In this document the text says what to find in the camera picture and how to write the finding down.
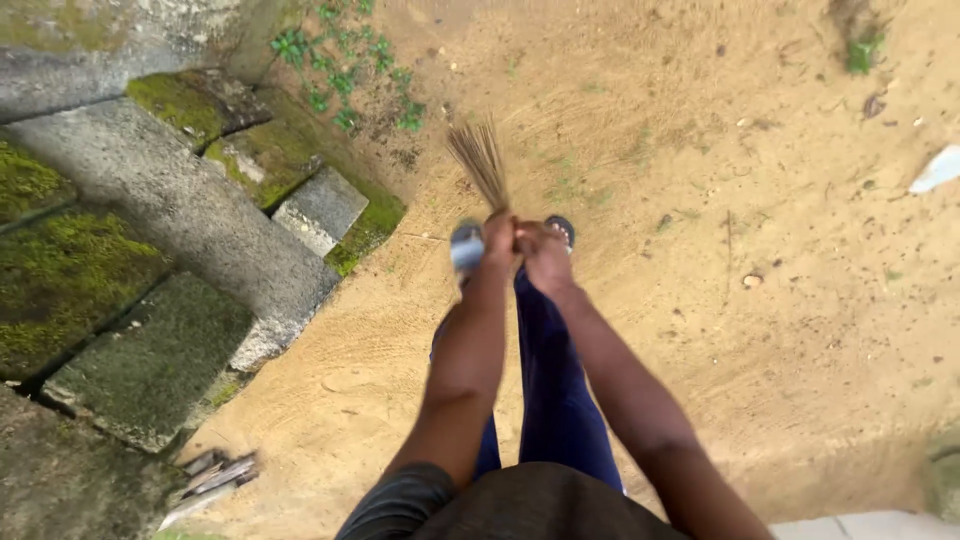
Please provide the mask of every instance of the slipper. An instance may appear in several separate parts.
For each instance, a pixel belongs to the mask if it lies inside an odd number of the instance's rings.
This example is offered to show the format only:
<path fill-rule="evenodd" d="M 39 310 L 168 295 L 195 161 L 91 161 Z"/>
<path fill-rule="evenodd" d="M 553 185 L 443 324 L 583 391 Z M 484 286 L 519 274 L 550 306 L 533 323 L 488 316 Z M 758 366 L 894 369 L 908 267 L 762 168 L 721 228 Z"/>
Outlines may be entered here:
<path fill-rule="evenodd" d="M 566 252 L 568 254 L 573 252 L 573 242 L 576 240 L 577 233 L 573 229 L 573 224 L 570 223 L 565 217 L 561 215 L 551 215 L 550 217 L 543 220 L 543 223 L 547 227 L 553 227 L 556 225 L 564 230 L 566 233 Z"/>
<path fill-rule="evenodd" d="M 483 256 L 483 226 L 471 218 L 464 219 L 450 234 L 450 261 L 459 274 L 476 268 Z"/>

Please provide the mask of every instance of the navy blue pants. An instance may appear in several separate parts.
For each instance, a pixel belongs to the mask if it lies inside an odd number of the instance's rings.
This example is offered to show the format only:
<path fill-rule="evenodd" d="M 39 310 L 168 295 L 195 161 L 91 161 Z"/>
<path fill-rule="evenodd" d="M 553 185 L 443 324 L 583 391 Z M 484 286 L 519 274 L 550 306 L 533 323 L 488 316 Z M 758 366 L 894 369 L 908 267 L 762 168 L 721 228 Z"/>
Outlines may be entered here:
<path fill-rule="evenodd" d="M 523 379 L 523 428 L 519 462 L 552 461 L 623 491 L 603 416 L 587 390 L 584 370 L 553 302 L 523 268 L 514 279 Z M 434 343 L 444 330 L 434 334 Z M 496 424 L 484 428 L 474 479 L 500 468 Z"/>

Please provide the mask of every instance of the broom bristles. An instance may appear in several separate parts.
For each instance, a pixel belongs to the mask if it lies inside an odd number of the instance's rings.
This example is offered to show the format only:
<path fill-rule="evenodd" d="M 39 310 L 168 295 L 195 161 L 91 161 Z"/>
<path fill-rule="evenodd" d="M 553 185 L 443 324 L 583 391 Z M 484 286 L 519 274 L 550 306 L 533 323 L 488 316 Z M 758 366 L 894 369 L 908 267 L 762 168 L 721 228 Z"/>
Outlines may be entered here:
<path fill-rule="evenodd" d="M 507 209 L 507 185 L 503 160 L 496 144 L 496 132 L 490 119 L 482 124 L 451 128 L 446 136 L 450 154 L 460 162 L 480 194 L 496 213 Z"/>

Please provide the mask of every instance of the dark shirt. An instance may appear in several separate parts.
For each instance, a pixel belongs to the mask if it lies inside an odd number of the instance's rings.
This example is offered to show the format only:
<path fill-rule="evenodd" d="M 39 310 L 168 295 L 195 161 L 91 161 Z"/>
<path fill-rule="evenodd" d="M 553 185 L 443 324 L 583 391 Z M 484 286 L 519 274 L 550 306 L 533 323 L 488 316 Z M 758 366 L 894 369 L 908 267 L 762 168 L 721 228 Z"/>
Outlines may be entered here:
<path fill-rule="evenodd" d="M 521 463 L 456 494 L 436 465 L 408 465 L 360 501 L 337 540 L 686 538 L 607 484 L 557 463 Z"/>

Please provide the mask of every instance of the dirt ground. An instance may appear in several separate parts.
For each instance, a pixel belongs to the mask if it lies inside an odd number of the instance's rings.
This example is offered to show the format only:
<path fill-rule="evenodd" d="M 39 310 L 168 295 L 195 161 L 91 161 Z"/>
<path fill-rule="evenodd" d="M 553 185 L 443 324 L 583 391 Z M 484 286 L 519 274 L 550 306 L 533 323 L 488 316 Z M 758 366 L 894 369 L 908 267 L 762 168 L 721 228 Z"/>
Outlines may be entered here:
<path fill-rule="evenodd" d="M 960 182 L 906 188 L 960 142 L 960 4 L 875 0 L 884 60 L 855 77 L 829 0 L 402 4 L 374 26 L 414 66 L 425 126 L 354 144 L 409 213 L 188 445 L 263 463 L 194 528 L 331 538 L 376 480 L 457 298 L 444 239 L 484 214 L 447 119 L 488 112 L 517 212 L 578 227 L 581 284 L 762 519 L 921 507 L 924 442 L 960 416 Z M 886 109 L 865 119 L 875 93 Z M 505 465 L 522 418 L 509 340 Z M 658 508 L 615 452 L 630 495 Z"/>

